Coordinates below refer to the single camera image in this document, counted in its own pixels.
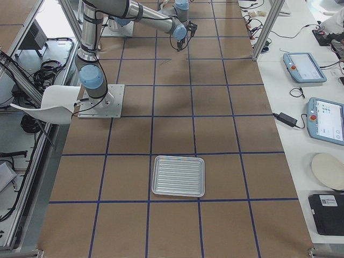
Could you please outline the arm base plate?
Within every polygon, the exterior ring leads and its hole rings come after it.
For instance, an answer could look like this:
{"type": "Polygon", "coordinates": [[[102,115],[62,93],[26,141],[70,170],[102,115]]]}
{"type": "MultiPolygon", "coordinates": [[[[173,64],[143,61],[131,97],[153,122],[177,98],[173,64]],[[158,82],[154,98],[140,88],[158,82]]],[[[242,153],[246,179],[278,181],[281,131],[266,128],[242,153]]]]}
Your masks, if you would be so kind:
{"type": "Polygon", "coordinates": [[[101,103],[95,106],[99,99],[89,98],[88,93],[84,90],[83,98],[88,98],[89,100],[81,103],[80,112],[77,116],[80,119],[120,118],[124,92],[124,84],[109,84],[107,95],[101,103]]]}
{"type": "Polygon", "coordinates": [[[131,21],[127,25],[121,26],[115,20],[110,19],[104,22],[103,37],[126,38],[133,37],[134,22],[131,21]]]}

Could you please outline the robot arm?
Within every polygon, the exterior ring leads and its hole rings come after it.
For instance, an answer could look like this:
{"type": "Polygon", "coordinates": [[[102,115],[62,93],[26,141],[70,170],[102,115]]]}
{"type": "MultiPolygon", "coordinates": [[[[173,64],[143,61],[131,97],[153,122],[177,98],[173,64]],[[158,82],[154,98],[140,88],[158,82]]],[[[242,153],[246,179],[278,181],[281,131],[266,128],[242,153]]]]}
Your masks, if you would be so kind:
{"type": "Polygon", "coordinates": [[[158,11],[135,1],[84,1],[83,27],[75,64],[85,95],[78,104],[79,118],[119,118],[124,86],[108,84],[98,59],[103,17],[108,16],[109,29],[118,37],[131,37],[134,23],[143,23],[170,35],[183,50],[195,35],[197,25],[189,20],[189,2],[175,1],[170,7],[160,5],[158,11]]]}

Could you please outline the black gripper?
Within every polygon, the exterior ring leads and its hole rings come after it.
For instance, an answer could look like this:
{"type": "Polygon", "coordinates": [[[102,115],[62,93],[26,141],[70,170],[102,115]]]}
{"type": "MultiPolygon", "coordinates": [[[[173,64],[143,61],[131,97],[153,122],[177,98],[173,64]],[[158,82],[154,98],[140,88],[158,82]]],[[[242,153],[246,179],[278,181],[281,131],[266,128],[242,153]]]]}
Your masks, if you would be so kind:
{"type": "Polygon", "coordinates": [[[180,52],[183,50],[183,45],[185,44],[186,37],[177,41],[177,51],[180,52]]]}

